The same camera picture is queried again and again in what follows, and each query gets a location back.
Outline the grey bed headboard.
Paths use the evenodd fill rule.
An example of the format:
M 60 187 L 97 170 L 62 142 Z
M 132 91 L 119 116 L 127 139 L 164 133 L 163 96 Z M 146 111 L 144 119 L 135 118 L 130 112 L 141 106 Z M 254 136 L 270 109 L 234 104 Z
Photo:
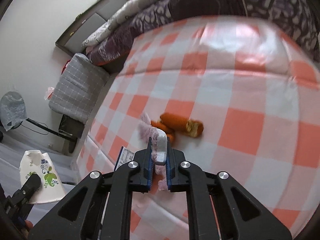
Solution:
M 75 21 L 57 39 L 55 45 L 69 56 L 84 53 L 84 40 L 106 23 L 128 0 L 98 0 L 86 11 L 78 15 Z

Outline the black trash bin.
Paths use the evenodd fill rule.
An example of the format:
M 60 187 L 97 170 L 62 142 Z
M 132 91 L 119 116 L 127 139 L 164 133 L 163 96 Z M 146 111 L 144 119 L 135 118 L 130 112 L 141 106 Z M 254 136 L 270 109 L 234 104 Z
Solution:
M 71 137 L 73 139 L 80 139 L 84 131 L 85 125 L 78 120 L 63 115 L 59 124 L 59 133 Z

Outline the pink tissue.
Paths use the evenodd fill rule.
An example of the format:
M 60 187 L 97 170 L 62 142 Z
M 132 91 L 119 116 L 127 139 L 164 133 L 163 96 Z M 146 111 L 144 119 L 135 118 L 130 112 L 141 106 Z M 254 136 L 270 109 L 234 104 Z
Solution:
M 166 133 L 152 126 L 151 119 L 145 112 L 140 115 L 138 132 L 140 140 L 146 143 L 151 138 L 151 157 L 155 165 L 155 174 L 163 177 L 158 182 L 158 189 L 162 191 L 168 190 L 165 168 L 168 153 L 168 137 Z

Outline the grey checked cushion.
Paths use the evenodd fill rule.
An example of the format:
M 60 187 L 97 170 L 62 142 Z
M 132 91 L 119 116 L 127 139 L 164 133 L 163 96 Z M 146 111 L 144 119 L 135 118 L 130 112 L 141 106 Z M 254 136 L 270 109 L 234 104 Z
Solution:
M 49 108 L 85 124 L 110 75 L 84 54 L 74 54 L 49 100 Z

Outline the orange white checkered tablecloth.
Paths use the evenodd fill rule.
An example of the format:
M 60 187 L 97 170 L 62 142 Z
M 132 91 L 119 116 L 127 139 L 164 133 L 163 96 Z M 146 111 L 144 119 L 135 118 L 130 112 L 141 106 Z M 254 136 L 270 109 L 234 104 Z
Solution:
M 137 37 L 94 117 L 80 177 L 111 172 L 122 147 L 145 147 L 140 115 L 199 120 L 174 148 L 204 171 L 226 171 L 297 236 L 319 205 L 319 70 L 277 26 L 197 17 Z

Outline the small printed packet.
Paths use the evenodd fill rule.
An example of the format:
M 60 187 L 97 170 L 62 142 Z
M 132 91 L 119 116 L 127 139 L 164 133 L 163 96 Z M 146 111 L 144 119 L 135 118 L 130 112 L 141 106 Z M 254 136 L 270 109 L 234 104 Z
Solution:
M 116 171 L 121 165 L 133 161 L 135 153 L 128 150 L 124 146 L 121 147 L 116 164 L 114 166 L 114 171 Z

